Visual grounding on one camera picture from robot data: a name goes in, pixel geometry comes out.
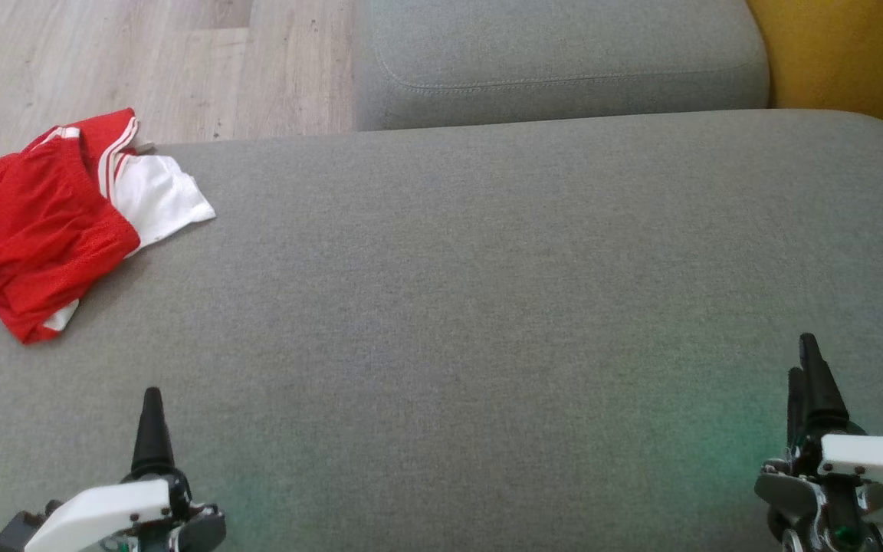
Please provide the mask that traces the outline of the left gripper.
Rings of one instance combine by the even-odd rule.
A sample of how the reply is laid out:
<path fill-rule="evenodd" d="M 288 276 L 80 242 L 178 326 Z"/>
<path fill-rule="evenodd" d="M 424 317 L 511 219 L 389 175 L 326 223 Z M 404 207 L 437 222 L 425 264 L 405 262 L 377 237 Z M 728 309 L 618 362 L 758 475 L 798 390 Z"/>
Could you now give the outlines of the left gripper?
<path fill-rule="evenodd" d="M 194 502 L 175 466 L 161 390 L 147 388 L 132 455 L 138 479 L 73 496 L 46 514 L 24 552 L 216 552 L 227 537 L 224 511 Z"/>

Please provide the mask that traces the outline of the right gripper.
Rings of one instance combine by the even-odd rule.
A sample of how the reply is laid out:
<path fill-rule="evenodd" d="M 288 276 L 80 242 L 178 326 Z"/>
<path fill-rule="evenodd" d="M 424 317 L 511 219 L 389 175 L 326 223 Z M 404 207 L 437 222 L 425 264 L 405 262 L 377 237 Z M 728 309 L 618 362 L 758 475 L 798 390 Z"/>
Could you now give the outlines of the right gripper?
<path fill-rule="evenodd" d="M 754 492 L 780 552 L 883 552 L 883 436 L 847 431 L 849 412 L 816 336 L 799 336 L 787 374 L 787 452 L 763 463 Z"/>

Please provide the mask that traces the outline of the red mesh jersey white sleeves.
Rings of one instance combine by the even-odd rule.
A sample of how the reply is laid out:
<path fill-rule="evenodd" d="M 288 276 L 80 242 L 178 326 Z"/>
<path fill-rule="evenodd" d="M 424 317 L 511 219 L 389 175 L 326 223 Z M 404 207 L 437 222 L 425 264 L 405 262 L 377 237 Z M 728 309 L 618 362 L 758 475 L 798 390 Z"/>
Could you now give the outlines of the red mesh jersey white sleeves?
<path fill-rule="evenodd" d="M 195 179 L 139 132 L 130 108 L 56 126 L 11 165 L 0 185 L 0 318 L 18 342 L 55 338 L 116 266 L 216 216 Z"/>

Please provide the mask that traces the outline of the large grey sofa seat cushion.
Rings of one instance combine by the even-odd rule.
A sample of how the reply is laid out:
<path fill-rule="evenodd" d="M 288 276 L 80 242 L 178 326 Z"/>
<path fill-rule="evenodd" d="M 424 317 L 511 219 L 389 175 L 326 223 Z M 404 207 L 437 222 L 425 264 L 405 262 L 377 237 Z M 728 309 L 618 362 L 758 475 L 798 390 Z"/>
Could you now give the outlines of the large grey sofa seat cushion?
<path fill-rule="evenodd" d="M 127 472 L 143 392 L 220 552 L 778 552 L 819 339 L 883 435 L 883 121 L 749 110 L 165 146 L 216 219 L 58 339 L 0 322 L 0 530 Z"/>

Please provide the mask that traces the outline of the yellow sofa back cushion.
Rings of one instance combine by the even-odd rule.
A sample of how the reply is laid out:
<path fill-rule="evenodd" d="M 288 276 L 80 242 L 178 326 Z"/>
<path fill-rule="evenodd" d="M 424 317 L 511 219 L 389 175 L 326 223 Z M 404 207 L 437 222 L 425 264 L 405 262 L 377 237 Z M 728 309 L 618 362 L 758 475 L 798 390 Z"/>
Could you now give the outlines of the yellow sofa back cushion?
<path fill-rule="evenodd" d="M 770 103 L 883 120 L 883 0 L 747 0 L 770 63 Z"/>

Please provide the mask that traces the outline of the small grey sofa seat cushion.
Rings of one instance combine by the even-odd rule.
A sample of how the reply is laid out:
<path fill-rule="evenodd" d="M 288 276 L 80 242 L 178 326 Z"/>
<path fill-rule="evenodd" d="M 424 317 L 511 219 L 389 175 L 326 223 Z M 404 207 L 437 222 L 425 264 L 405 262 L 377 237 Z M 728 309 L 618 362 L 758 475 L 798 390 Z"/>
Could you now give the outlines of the small grey sofa seat cushion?
<path fill-rule="evenodd" d="M 358 130 L 761 109 L 746 0 L 357 0 Z"/>

